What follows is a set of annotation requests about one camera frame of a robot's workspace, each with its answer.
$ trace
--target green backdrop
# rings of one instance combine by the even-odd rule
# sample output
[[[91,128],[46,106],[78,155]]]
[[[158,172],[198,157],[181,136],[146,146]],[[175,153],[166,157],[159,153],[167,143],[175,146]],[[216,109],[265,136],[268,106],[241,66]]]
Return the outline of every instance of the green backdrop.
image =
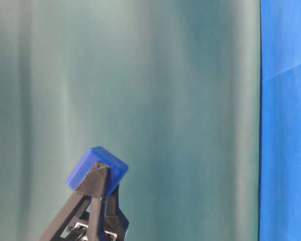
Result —
[[[259,30],[257,0],[0,1],[0,238],[102,145],[127,240],[257,240]]]

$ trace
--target blue paper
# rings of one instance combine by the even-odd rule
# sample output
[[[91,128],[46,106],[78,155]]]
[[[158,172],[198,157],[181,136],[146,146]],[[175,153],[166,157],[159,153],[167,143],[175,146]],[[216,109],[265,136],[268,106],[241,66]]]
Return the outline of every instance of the blue paper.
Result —
[[[119,184],[120,180],[123,178],[128,170],[128,165],[110,153],[103,147],[95,147],[88,149],[83,157],[78,162],[75,169],[72,171],[67,179],[67,185],[75,190],[77,186],[86,176],[87,172],[92,168],[94,163],[101,162],[109,167],[110,178],[106,187],[106,196],[108,197],[116,186]]]
[[[301,241],[301,0],[261,0],[260,241]]]

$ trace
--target blue cube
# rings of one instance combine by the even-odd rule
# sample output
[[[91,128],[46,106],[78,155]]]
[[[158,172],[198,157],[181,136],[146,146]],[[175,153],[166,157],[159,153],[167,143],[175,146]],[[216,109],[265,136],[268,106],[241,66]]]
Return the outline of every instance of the blue cube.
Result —
[[[106,186],[106,197],[108,197],[127,172],[128,165],[103,147],[94,147],[86,151],[68,177],[67,185],[75,190],[96,162],[101,162],[111,167],[109,182]]]

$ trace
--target blue backdrop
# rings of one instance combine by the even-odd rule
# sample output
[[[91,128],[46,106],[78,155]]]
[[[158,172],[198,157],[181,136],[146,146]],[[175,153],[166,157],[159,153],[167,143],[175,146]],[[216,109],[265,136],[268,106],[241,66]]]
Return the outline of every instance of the blue backdrop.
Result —
[[[301,240],[301,0],[261,0],[260,240]]]

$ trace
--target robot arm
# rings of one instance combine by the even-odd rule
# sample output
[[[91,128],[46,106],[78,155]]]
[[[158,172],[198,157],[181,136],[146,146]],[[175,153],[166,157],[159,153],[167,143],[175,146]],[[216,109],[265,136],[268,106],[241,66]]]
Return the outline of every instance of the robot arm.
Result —
[[[95,162],[39,241],[124,241],[129,222],[119,209],[119,185],[106,196],[112,168]]]

